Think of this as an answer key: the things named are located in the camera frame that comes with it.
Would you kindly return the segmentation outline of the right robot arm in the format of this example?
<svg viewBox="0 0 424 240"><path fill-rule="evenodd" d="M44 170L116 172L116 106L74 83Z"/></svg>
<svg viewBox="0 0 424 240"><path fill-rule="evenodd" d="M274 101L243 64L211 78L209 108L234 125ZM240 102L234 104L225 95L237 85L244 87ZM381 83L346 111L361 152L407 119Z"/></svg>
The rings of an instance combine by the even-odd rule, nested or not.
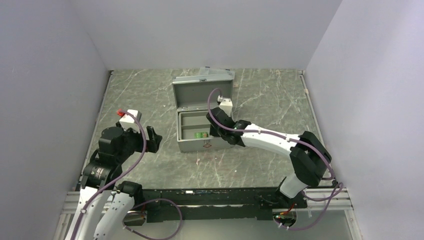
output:
<svg viewBox="0 0 424 240"><path fill-rule="evenodd" d="M208 110L206 118L212 135L230 145L263 149L290 158L294 172L282 180L275 194L276 203L282 208L289 207L307 187L318 186L330 166L331 155L312 132L287 134L246 120L233 121L219 107Z"/></svg>

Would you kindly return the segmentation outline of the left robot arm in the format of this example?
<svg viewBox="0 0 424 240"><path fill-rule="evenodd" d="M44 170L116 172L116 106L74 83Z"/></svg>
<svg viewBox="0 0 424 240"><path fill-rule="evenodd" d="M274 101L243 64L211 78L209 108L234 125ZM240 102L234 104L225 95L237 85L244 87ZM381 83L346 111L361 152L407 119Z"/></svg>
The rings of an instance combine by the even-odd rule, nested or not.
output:
<svg viewBox="0 0 424 240"><path fill-rule="evenodd" d="M141 184L113 180L122 173L122 164L135 152L156 153L163 139L152 126L147 126L144 141L136 123L119 121L104 129L98 149L82 172L81 189L75 215L66 234L67 240L108 240L114 226L129 210L144 203Z"/></svg>

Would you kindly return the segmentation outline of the green wind oil box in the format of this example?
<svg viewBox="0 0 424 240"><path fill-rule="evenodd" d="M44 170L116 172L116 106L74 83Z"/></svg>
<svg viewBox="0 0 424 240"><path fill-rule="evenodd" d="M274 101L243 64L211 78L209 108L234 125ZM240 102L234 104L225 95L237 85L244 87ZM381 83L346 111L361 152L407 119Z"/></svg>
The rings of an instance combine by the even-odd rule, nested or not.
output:
<svg viewBox="0 0 424 240"><path fill-rule="evenodd" d="M194 133L194 138L195 139L202 139L202 138L208 138L209 137L209 133L208 132L195 132Z"/></svg>

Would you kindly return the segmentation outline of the grey metal medicine case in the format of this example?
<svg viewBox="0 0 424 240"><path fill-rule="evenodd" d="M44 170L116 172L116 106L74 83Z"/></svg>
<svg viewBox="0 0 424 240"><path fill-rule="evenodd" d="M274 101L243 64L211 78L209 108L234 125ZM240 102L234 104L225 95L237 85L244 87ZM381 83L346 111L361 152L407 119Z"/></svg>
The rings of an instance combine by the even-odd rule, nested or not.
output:
<svg viewBox="0 0 424 240"><path fill-rule="evenodd" d="M227 149L232 146L222 138L212 136L207 119L208 97L219 88L232 113L235 72L231 70L202 70L198 75L177 76L172 79L177 117L177 144L181 152Z"/></svg>

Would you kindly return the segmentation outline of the grey plastic divided tray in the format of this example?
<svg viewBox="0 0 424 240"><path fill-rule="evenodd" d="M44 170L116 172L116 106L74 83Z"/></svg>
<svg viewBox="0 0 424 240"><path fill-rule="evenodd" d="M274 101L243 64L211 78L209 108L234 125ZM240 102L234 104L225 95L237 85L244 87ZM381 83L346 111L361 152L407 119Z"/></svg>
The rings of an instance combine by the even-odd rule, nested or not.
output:
<svg viewBox="0 0 424 240"><path fill-rule="evenodd" d="M207 132L210 137L211 124L206 115L205 110L180 112L178 114L179 140L197 140L194 138L194 133L197 132Z"/></svg>

